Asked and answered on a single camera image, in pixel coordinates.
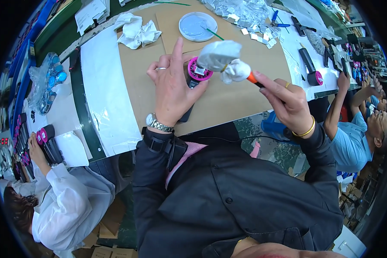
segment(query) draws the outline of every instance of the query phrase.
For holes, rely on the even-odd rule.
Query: black cable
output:
[[[269,137],[269,136],[265,136],[265,135],[255,135],[255,136],[245,137],[245,138],[241,138],[241,139],[236,140],[236,141],[228,141],[227,139],[218,138],[218,137],[199,137],[198,139],[219,139],[219,140],[224,140],[227,142],[239,142],[239,141],[244,140],[244,139],[257,138],[257,137],[269,138],[269,139],[275,140],[277,142],[292,142],[291,140],[278,140],[278,139],[275,139],[273,137]]]

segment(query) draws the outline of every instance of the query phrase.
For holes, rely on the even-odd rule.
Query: wire cutter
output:
[[[271,26],[280,27],[280,28],[285,28],[285,27],[291,26],[290,24],[275,23],[277,16],[278,16],[278,10],[275,11],[275,13],[273,13],[273,17],[271,20]]]

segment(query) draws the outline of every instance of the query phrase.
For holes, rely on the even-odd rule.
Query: hand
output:
[[[312,117],[304,89],[293,84],[285,88],[287,82],[282,79],[272,81],[257,71],[253,73],[255,79],[265,86],[260,92],[271,103],[279,121],[297,135],[308,132],[312,127]],[[313,132],[314,130],[311,130],[302,138],[311,137]]]
[[[350,88],[350,74],[347,73],[347,77],[344,72],[340,72],[337,79],[337,86],[339,90],[347,90]]]
[[[34,132],[32,132],[32,134],[30,135],[28,144],[29,144],[30,158],[36,163],[36,165],[39,168],[41,166],[47,165],[45,154],[39,147],[39,144],[37,143],[37,140],[36,140],[36,134]]]
[[[159,62],[153,62],[146,71],[156,85],[156,119],[166,126],[175,126],[208,86],[207,80],[201,81],[193,89],[186,84],[184,62],[194,56],[182,54],[183,44],[182,38],[179,37],[172,55],[162,55]]]
[[[382,85],[380,84],[380,81],[378,80],[378,78],[376,76],[374,76],[373,80],[374,80],[374,88],[378,92],[378,95],[376,97],[379,97],[380,95],[382,95],[382,92],[381,92]]]

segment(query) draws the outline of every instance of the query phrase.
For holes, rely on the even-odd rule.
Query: orange tool handle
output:
[[[255,79],[254,74],[252,72],[249,74],[247,80],[257,85],[260,88],[264,88],[264,86]]]

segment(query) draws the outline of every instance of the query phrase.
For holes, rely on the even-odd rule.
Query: green wire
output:
[[[187,5],[187,4],[182,4],[182,3],[173,3],[173,2],[153,2],[153,4],[174,4],[174,5]]]
[[[212,30],[210,30],[209,28],[206,29],[207,31],[211,32],[212,34],[214,34],[215,36],[217,36],[218,38],[220,38],[221,40],[225,40],[223,38],[221,38],[218,34],[216,34],[215,32],[213,32]]]

